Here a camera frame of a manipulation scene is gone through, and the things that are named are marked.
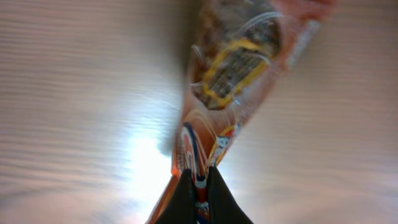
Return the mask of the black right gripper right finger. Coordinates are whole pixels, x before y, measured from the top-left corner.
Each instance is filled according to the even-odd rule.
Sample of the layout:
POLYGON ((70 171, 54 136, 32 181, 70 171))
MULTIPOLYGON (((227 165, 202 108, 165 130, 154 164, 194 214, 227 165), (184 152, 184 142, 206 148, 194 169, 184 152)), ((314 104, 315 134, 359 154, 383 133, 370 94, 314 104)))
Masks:
POLYGON ((216 167, 209 168, 207 195, 211 224, 253 224, 236 203, 216 167))

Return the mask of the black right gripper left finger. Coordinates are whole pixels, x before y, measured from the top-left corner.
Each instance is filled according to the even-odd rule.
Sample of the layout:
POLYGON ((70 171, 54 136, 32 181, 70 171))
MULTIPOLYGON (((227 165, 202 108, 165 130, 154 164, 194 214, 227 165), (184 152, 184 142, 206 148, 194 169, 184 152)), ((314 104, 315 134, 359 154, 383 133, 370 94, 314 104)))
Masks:
POLYGON ((185 169, 165 210, 155 224, 196 224, 192 172, 185 169))

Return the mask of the orange Top chocolate bar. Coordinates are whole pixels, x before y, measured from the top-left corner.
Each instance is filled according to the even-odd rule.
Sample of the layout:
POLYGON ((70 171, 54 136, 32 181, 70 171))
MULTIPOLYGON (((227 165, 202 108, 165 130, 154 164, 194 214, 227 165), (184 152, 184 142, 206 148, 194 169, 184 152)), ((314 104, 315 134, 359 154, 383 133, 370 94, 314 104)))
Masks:
POLYGON ((218 167, 335 6, 335 0, 202 2, 174 136, 172 176, 149 223, 165 210, 185 169, 192 172, 197 223, 210 223, 209 168, 218 167))

